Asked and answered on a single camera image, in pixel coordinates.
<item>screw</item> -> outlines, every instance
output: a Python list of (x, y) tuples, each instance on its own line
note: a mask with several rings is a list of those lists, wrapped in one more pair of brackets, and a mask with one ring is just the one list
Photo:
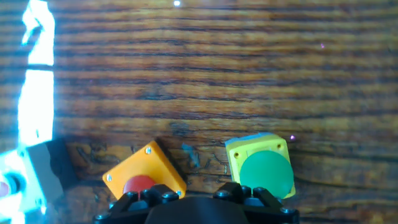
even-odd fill
[(134, 195), (137, 195), (137, 192), (127, 192), (127, 196), (133, 197)]
[(255, 189), (253, 189), (253, 192), (262, 192), (264, 189), (264, 187), (256, 187)]
[(276, 200), (278, 200), (279, 203), (282, 203), (282, 199), (280, 199), (280, 197), (275, 197)]
[(280, 208), (280, 211), (283, 212), (283, 213), (293, 213), (295, 210), (282, 207), (282, 208)]
[(173, 197), (174, 194), (175, 194), (174, 192), (166, 192), (162, 194), (162, 198), (170, 198)]
[(229, 192), (226, 191), (226, 190), (219, 190), (219, 191), (216, 192), (216, 195), (219, 196), (219, 197), (226, 197), (226, 196), (229, 195)]
[(109, 212), (104, 212), (104, 213), (102, 213), (100, 215), (96, 215), (95, 219), (102, 220), (102, 219), (108, 218), (110, 216), (111, 216), (111, 214)]
[(35, 203), (36, 203), (36, 206), (42, 206), (42, 199), (37, 198), (37, 199), (35, 200)]
[(114, 202), (109, 203), (109, 209), (111, 209), (113, 207), (113, 205), (116, 204), (116, 202), (118, 202), (118, 201), (114, 201)]

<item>wood grain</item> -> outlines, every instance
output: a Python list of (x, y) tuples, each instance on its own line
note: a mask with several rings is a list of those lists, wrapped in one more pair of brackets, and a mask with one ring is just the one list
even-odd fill
[[(16, 146), (27, 1), (0, 2), (0, 151)], [(54, 136), (81, 185), (50, 209), (90, 222), (101, 175), (154, 138), (192, 195), (230, 180), (224, 142), (288, 139), (302, 223), (398, 223), (398, 6), (390, 0), (49, 1)], [(192, 145), (195, 166), (182, 143)]]

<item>red button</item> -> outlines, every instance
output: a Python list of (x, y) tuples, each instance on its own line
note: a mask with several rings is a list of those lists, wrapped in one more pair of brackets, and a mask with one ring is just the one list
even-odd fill
[(0, 182), (0, 197), (5, 197), (10, 193), (10, 187), (5, 182)]
[(152, 180), (150, 177), (146, 175), (138, 175), (131, 177), (126, 182), (123, 188), (123, 193), (125, 194), (130, 191), (140, 192), (142, 190), (151, 188), (155, 184), (156, 182), (154, 182), (154, 180)]

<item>wooden table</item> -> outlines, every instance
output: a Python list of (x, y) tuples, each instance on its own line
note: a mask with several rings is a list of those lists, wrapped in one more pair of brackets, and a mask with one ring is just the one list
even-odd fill
[[(27, 1), (0, 2), (2, 151), (15, 147)], [(53, 0), (56, 137), (82, 183), (52, 210), (83, 223), (101, 175), (160, 138), (191, 194), (230, 180), (224, 142), (289, 143), (302, 223), (398, 223), (398, 5), (386, 0)], [(195, 147), (195, 167), (182, 143)]]

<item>green button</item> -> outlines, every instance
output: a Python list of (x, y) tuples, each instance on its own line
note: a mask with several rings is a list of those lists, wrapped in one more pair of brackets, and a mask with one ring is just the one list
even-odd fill
[(241, 185), (264, 187), (274, 197), (285, 198), (293, 187), (293, 169), (288, 160), (273, 151), (256, 152), (243, 163)]

